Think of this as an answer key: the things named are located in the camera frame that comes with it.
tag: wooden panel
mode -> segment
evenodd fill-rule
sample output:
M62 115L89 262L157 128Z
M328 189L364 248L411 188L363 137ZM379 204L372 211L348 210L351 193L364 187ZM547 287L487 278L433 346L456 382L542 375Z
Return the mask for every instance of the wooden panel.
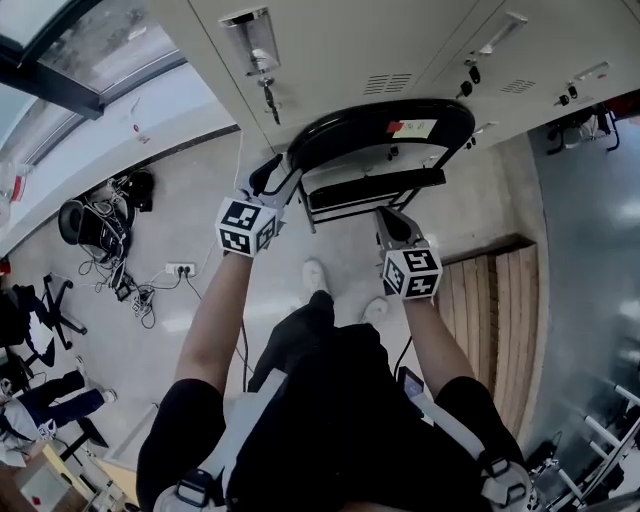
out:
M438 310L451 335L456 337L456 324L453 314L453 290L451 289L451 270L445 267L438 285Z
M464 290L464 270L462 263L454 263L451 267L451 289L453 291L453 315L456 326L456 341L469 357L469 341L467 327L467 299Z
M87 503L88 501L82 494L70 487L62 499L53 507L52 512L82 512Z
M89 489L82 480L73 476L73 473L67 469L66 464L60 458L60 456L53 450L50 444L47 444L42 453L49 460L51 465L56 469L58 473L61 475L66 475L67 478L71 481L71 485L86 499L90 500L93 497L93 492Z
M496 258L498 277L498 364L493 401L505 420L504 404L507 394L507 373L509 368L509 346L511 340L511 286L509 279L509 255Z
M476 258L478 278L478 322L479 322L479 348L478 355L478 380L492 392L491 382L491 297L489 285L489 261L487 256Z
M504 402L505 426L513 433L515 416L515 385L518 379L518 359L520 357L520 256L517 252L509 254L509 287L511 292L511 329L509 332L509 368L507 371L507 393Z
M515 380L513 383L513 396L511 397L511 409L509 411L509 424L512 425L512 432L516 432L518 421L518 411L523 410L522 404L526 400L523 398L524 380L528 362L529 349L529 317L531 313L531 265L533 250L535 247L522 249L516 253L519 266L520 279L520 325L519 334L516 340L518 361L515 369Z
M496 390L496 373L498 371L498 341L499 341L499 324L498 324L498 273L496 270L495 256L487 257L487 265L489 267L489 328L491 329L491 347L489 364L489 391L491 396L495 396Z
M469 362L477 379L480 378L480 312L478 311L478 275L476 261L462 262L464 272L464 291L467 301L467 332Z
M518 381L516 383L516 404L514 407L513 432L517 434L522 426L522 416L529 395L533 357L535 354L538 321L538 265L536 247L520 251L520 282L522 322L520 324L520 356L518 358Z
M102 470L109 475L120 490L127 495L129 501L136 506L140 506L138 503L138 495L136 493L136 482L138 475L134 471L130 471L120 466L116 466L106 460L96 459L98 465Z

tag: white sticker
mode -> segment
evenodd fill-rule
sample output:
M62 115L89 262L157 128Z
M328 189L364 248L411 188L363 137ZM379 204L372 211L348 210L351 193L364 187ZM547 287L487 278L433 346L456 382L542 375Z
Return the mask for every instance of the white sticker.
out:
M436 119L409 119L394 122L394 139L426 139L438 121Z

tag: phone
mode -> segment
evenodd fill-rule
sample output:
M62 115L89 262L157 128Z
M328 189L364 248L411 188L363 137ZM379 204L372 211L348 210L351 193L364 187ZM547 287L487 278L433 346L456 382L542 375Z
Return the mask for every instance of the phone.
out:
M398 370L398 383L402 386L409 400L424 392L424 381L406 366L401 366ZM424 418L424 413L415 405L414 408L419 416Z

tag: red label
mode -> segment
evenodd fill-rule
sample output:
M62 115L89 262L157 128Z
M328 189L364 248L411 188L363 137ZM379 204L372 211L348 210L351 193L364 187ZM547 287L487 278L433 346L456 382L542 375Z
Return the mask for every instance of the red label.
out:
M402 121L391 121L387 127L387 133L396 133L402 130L404 123Z
M17 201L21 195L22 188L22 176L16 176L16 183L13 187L13 194L11 195L10 201Z

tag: wooden slat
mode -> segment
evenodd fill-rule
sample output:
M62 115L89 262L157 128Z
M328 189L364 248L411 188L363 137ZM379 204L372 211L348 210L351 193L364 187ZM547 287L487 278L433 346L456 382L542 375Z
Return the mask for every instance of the wooden slat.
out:
M451 289L451 270L445 267L438 285L438 310L451 335L456 337L456 324L453 314L453 290Z
M511 292L511 329L509 333L509 368L507 372L507 393L503 413L505 426L513 433L515 422L515 386L518 379L518 360L520 358L520 256L509 253L509 287Z
M518 434L522 426L522 417L529 396L531 374L533 373L533 358L536 346L536 334L538 323L538 262L535 246L527 247L520 251L520 275L522 294L522 324L520 340L520 357L518 358L518 386L516 396L518 402L515 407L514 434ZM525 319L528 328L524 329Z
M480 329L480 353L478 380L493 392L491 382L491 297L489 285L489 261L487 256L476 258L478 275L478 320Z
M469 362L476 378L480 377L480 312L478 311L478 274L475 260L462 262L464 292L467 300Z
M496 385L493 401L502 421L505 420L504 404L507 394L507 373L509 368L509 346L511 340L511 286L509 279L509 255L496 258L498 276L498 364L496 365Z
M520 423L518 411L524 410L522 407L524 379L529 360L529 316L531 313L531 273L532 273L532 250L529 247L517 252L519 279L520 279L520 326L519 335L516 340L518 350L518 362L515 370L515 380L513 384L513 396L511 397L511 410L509 424L512 425L512 432L516 432L516 426Z
M453 291L453 316L456 326L456 341L469 357L469 341L467 328L467 299L464 290L464 270L462 263L454 263L451 267L451 289Z

